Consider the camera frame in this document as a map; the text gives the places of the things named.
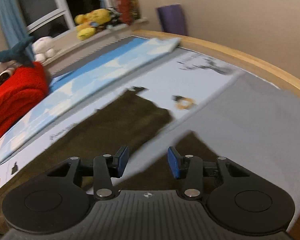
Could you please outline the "dark olive corduroy pants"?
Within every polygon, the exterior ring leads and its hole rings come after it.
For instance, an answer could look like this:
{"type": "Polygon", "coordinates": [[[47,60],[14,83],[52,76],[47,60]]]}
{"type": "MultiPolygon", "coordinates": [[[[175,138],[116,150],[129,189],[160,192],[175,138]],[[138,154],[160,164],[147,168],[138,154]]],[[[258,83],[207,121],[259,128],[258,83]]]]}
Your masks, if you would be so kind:
{"type": "MultiPolygon", "coordinates": [[[[0,237],[9,230],[1,211],[1,204],[12,189],[70,157],[93,160],[102,154],[114,154],[121,146],[128,146],[132,156],[172,121],[168,110],[157,107],[136,93],[131,90],[125,91],[115,101],[76,125],[0,188],[0,237]]],[[[172,143],[163,146],[164,155],[170,145],[172,143]]],[[[193,131],[181,137],[174,147],[182,155],[195,155],[203,161],[215,162],[218,158],[193,131]]],[[[180,180],[173,178],[167,158],[163,156],[146,170],[115,187],[119,190],[176,190],[179,185],[180,180]]]]}

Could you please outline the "printed white grey bed sheet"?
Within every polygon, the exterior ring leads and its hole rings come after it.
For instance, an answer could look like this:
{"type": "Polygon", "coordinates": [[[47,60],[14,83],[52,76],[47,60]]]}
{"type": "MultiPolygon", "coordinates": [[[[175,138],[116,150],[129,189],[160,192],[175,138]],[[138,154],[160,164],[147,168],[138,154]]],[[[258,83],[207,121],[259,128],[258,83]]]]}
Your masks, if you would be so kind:
{"type": "Polygon", "coordinates": [[[172,121],[132,154],[116,186],[146,170],[193,131],[225,155],[286,190],[300,213],[300,98],[205,55],[176,49],[76,104],[0,166],[0,188],[76,125],[125,91],[168,110],[172,121]]]}

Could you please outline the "red folded knit sweater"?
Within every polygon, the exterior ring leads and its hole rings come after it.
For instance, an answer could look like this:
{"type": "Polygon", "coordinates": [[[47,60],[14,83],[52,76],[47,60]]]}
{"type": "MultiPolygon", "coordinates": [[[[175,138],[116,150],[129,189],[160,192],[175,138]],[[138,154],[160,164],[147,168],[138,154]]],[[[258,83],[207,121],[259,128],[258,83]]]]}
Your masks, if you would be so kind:
{"type": "Polygon", "coordinates": [[[0,138],[49,92],[44,67],[20,66],[0,85],[0,138]]]}

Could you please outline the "blue white patterned folded blanket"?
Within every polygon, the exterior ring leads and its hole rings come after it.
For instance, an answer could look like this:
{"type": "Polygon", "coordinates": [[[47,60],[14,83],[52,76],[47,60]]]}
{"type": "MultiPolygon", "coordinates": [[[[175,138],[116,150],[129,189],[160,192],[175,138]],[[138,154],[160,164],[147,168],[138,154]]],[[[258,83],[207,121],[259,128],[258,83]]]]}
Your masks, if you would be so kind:
{"type": "Polygon", "coordinates": [[[71,80],[50,93],[0,138],[0,164],[76,104],[136,68],[172,52],[179,43],[179,38],[151,38],[135,47],[125,44],[125,51],[115,49],[112,58],[100,66],[91,61],[83,66],[82,74],[71,73],[71,80]]]}

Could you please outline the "white folded garment stack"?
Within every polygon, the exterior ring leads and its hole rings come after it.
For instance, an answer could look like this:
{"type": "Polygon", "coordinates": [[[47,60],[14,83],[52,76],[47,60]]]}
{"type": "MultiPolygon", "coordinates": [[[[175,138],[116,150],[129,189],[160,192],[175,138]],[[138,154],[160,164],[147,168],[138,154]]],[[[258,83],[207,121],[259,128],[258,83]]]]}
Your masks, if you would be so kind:
{"type": "Polygon", "coordinates": [[[0,62],[0,86],[7,81],[21,64],[16,61],[0,62]]]}

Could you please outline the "teal shark plush toy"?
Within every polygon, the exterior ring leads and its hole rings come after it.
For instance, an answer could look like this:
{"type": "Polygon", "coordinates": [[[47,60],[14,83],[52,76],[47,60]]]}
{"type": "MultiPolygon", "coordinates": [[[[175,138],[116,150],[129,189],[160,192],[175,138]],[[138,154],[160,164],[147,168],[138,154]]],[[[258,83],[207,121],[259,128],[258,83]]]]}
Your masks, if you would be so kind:
{"type": "Polygon", "coordinates": [[[32,43],[34,40],[33,36],[28,36],[18,42],[9,50],[0,51],[0,62],[10,62],[16,61],[25,67],[34,67],[32,60],[29,56],[26,55],[26,48],[32,43]]]}

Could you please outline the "white plush toy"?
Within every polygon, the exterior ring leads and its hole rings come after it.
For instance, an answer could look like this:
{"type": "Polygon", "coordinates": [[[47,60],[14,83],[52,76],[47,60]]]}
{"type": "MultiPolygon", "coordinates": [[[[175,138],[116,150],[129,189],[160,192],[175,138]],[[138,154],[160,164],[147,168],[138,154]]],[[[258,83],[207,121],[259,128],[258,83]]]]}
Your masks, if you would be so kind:
{"type": "Polygon", "coordinates": [[[35,61],[44,63],[46,60],[55,56],[55,45],[50,36],[41,37],[32,44],[35,61]]]}

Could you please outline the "yellow plush toy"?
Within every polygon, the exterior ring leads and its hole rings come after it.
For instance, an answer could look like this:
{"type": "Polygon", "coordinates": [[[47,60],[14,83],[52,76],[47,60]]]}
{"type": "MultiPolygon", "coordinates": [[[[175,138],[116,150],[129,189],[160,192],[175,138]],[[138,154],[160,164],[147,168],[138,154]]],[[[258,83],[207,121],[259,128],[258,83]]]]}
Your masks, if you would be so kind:
{"type": "Polygon", "coordinates": [[[87,14],[77,15],[75,17],[77,38],[84,41],[94,36],[103,31],[111,20],[110,10],[107,9],[97,9],[87,14]]]}

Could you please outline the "blue curtain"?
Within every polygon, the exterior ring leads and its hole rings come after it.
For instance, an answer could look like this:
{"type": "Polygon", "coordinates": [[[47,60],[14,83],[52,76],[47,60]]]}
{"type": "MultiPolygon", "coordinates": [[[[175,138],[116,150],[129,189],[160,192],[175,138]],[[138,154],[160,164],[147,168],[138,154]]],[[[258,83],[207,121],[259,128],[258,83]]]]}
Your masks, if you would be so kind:
{"type": "Polygon", "coordinates": [[[29,36],[17,0],[0,0],[0,25],[9,48],[29,36]]]}

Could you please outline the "dark red plush toy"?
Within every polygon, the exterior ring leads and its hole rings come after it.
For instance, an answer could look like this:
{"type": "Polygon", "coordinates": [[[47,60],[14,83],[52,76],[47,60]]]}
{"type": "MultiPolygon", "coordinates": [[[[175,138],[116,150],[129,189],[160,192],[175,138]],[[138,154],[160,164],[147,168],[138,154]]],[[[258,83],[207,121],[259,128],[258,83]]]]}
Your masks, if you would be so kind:
{"type": "Polygon", "coordinates": [[[121,14],[120,21],[127,25],[141,17],[138,0],[117,0],[117,11],[121,14]]]}

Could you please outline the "wooden bed frame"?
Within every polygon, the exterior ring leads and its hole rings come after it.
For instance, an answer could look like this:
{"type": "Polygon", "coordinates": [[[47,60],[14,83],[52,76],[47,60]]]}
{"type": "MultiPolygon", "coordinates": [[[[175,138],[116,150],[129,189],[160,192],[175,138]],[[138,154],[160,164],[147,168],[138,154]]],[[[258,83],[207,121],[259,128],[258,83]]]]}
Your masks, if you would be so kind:
{"type": "Polygon", "coordinates": [[[198,38],[163,33],[159,31],[136,30],[133,31],[133,35],[144,38],[178,37],[181,39],[180,45],[182,47],[235,64],[244,70],[257,75],[257,77],[261,77],[266,81],[269,81],[281,89],[290,91],[300,98],[300,79],[271,63],[246,54],[242,51],[235,50],[217,43],[204,41],[198,38]]]}

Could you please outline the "window with white frame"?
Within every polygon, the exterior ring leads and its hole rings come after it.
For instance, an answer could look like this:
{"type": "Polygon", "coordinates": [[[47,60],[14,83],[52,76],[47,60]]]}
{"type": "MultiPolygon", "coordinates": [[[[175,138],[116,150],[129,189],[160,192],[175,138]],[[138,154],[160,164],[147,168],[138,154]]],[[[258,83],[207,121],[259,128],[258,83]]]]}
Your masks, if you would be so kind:
{"type": "Polygon", "coordinates": [[[27,31],[36,39],[57,37],[75,27],[66,0],[17,0],[27,31]]]}

